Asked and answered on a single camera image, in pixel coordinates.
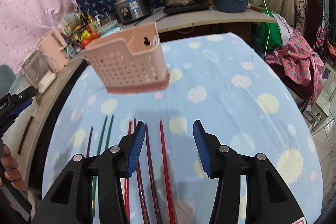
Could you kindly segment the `person's left hand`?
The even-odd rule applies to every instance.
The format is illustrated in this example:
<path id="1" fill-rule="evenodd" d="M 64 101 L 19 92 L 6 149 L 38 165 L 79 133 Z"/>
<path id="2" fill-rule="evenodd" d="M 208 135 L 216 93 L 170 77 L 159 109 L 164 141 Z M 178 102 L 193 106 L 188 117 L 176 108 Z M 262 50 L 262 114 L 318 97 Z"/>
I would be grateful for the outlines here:
<path id="1" fill-rule="evenodd" d="M 11 182 L 12 186 L 21 191 L 26 191 L 25 182 L 22 180 L 22 175 L 18 170 L 17 161 L 11 156 L 11 151 L 7 145 L 3 145 L 4 156 L 1 157 L 2 165 L 7 168 L 5 177 Z"/>

